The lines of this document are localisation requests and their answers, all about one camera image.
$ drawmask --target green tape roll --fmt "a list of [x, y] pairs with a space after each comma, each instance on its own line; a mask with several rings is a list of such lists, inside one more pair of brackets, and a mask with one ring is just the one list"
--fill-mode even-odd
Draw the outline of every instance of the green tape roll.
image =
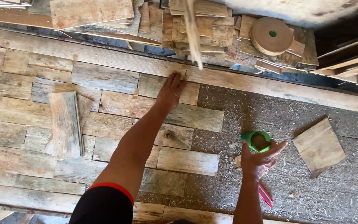
[[256, 148], [256, 146], [253, 144], [253, 142], [251, 141], [251, 138], [253, 135], [261, 135], [265, 138], [266, 141], [270, 142], [270, 136], [269, 134], [267, 134], [265, 131], [245, 131], [244, 133], [242, 133], [241, 135], [241, 140], [246, 140], [248, 143], [248, 146], [255, 150], [256, 152], [264, 152], [270, 149], [270, 145], [264, 149], [258, 150]]

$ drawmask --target person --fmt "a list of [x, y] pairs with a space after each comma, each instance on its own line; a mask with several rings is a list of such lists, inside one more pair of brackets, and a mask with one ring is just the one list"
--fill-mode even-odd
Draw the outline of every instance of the person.
[[[146, 160], [166, 116], [179, 104], [186, 84], [187, 81], [182, 81], [181, 74], [177, 72], [166, 79], [155, 104], [122, 137], [106, 168], [81, 196], [69, 224], [132, 223], [132, 208]], [[233, 223], [263, 223], [258, 196], [259, 180], [276, 164], [276, 158], [286, 145], [286, 141], [277, 145], [272, 140], [270, 150], [251, 154], [248, 144], [243, 142], [243, 180]]]

